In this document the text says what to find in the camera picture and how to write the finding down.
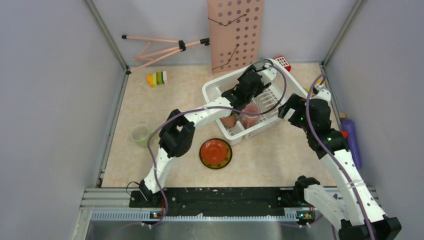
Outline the white plastic dish rack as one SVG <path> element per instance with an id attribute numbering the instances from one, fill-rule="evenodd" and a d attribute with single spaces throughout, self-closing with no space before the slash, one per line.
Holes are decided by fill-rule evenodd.
<path id="1" fill-rule="evenodd" d="M 278 105 L 282 106 L 292 94 L 297 94 L 303 98 L 307 96 L 307 92 L 296 81 L 296 79 L 274 59 L 272 60 L 274 66 L 262 71 L 260 74 L 263 76 L 264 83 L 271 83 L 257 97 L 254 97 L 251 102 L 258 105 L 262 112 L 272 108 L 278 100 L 283 96 L 282 101 Z M 231 73 L 225 74 L 221 77 L 206 82 L 202 87 L 202 94 L 207 104 L 221 96 L 221 94 L 233 88 L 239 83 L 238 78 L 247 68 L 241 68 Z M 218 127 L 224 135 L 224 139 L 231 145 L 240 143 L 243 139 L 247 139 L 257 135 L 271 127 L 273 127 L 281 119 L 278 118 L 278 108 L 273 109 L 264 115 L 259 116 L 257 124 L 244 129 L 241 123 L 241 115 L 235 114 L 237 118 L 236 125 L 233 128 L 226 128 L 220 120 L 217 120 Z"/>

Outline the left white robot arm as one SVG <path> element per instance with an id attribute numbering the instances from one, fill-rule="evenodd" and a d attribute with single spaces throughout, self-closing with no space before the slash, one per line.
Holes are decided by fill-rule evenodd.
<path id="1" fill-rule="evenodd" d="M 278 71 L 271 63 L 261 68 L 252 64 L 239 76 L 234 87 L 212 102 L 184 112 L 173 110 L 166 122 L 153 132 L 159 135 L 159 146 L 157 154 L 148 147 L 153 166 L 139 184 L 141 200 L 149 207 L 156 206 L 174 160 L 190 150 L 195 131 L 233 113 L 246 115 L 246 106 L 271 86 Z"/>

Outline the red bowl yellow rim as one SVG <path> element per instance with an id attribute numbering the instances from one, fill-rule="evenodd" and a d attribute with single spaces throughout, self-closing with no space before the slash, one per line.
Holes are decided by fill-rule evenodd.
<path id="1" fill-rule="evenodd" d="M 233 150 L 227 141 L 221 138 L 211 138 L 201 145 L 199 159 L 205 167 L 219 170 L 231 162 Z"/>

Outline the white plate green rim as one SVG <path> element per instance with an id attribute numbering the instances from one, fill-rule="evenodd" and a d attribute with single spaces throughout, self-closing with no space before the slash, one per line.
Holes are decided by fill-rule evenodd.
<path id="1" fill-rule="evenodd" d="M 261 72 L 261 71 L 267 70 L 271 66 L 274 66 L 274 63 L 272 60 L 268 58 L 259 59 L 252 63 L 252 67 L 255 72 Z"/>

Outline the light green mug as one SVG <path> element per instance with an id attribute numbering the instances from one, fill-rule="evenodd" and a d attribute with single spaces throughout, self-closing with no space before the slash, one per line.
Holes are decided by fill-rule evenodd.
<path id="1" fill-rule="evenodd" d="M 150 145 L 152 145 L 157 138 L 153 131 L 149 129 L 148 126 L 144 124 L 138 124 L 134 126 L 130 131 L 131 139 L 140 147 L 147 148 L 148 140 L 151 137 Z"/>

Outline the pink glass mug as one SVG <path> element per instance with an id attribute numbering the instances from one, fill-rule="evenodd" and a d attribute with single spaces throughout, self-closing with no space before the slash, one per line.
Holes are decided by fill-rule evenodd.
<path id="1" fill-rule="evenodd" d="M 245 130 L 255 126 L 259 119 L 259 113 L 261 112 L 261 109 L 258 105 L 255 103 L 249 103 L 245 106 L 245 108 L 242 110 L 244 113 L 241 115 L 241 123 Z"/>

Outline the orange dotted mug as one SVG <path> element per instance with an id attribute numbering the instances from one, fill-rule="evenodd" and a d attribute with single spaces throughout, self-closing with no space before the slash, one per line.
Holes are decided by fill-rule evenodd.
<path id="1" fill-rule="evenodd" d="M 226 128 L 231 129 L 236 125 L 237 118 L 235 115 L 230 115 L 230 116 L 222 117 L 220 121 Z"/>

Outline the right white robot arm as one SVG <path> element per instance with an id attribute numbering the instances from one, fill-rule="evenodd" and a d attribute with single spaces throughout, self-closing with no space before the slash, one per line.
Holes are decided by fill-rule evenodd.
<path id="1" fill-rule="evenodd" d="M 293 93 L 279 107 L 278 117 L 283 119 L 293 111 L 289 123 L 305 132 L 309 147 L 330 172 L 342 200 L 334 198 L 315 178 L 300 176 L 294 185 L 294 202 L 317 208 L 341 240 L 395 239 L 402 229 L 400 221 L 389 217 L 372 196 L 347 140 L 331 127 L 330 93 L 322 90 L 321 95 L 325 98 L 307 99 Z"/>

